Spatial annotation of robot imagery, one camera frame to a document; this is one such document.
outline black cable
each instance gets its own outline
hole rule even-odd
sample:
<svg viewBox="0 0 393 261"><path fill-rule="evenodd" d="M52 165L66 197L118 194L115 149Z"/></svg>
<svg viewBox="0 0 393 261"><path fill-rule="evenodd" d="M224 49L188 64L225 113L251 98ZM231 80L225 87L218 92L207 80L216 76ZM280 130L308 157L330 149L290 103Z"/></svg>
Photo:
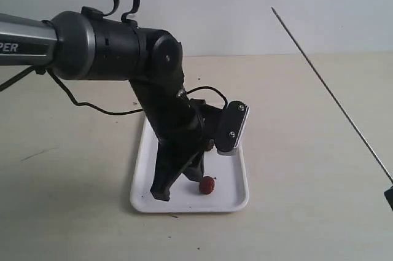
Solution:
<svg viewBox="0 0 393 261"><path fill-rule="evenodd" d="M74 95L72 95L71 91L67 88L67 86L65 86L65 84L59 78L57 78L57 76L53 73L51 69L48 69L47 72L50 75L50 77L56 82L56 84L59 85L60 88L63 89L63 91L68 95L71 102L76 106L88 106L106 115L130 115L143 111L143 109L135 109L133 111L128 111L128 112L109 112L91 103L87 103L87 102L80 103L75 99Z"/></svg>
<svg viewBox="0 0 393 261"><path fill-rule="evenodd" d="M203 89L212 90L212 91L216 92L216 93L223 99L223 101L224 101L224 103L225 103L224 109L227 108L227 106L228 106L228 99L227 99L227 98L225 97L225 95L222 94L218 89L216 89L216 88L214 88L214 87L211 87L211 86L200 86L200 87L191 89L191 90L187 91L187 95L188 95L188 94L191 94L191 93L193 93L193 92L196 92L196 91L198 91L198 90L203 90Z"/></svg>
<svg viewBox="0 0 393 261"><path fill-rule="evenodd" d="M22 78L26 77L28 74L33 72L36 69L35 66L29 66L27 69L24 69L22 72L18 73L17 75L13 76L11 79L5 81L3 84L0 85L0 92L4 91L8 87L12 86Z"/></svg>

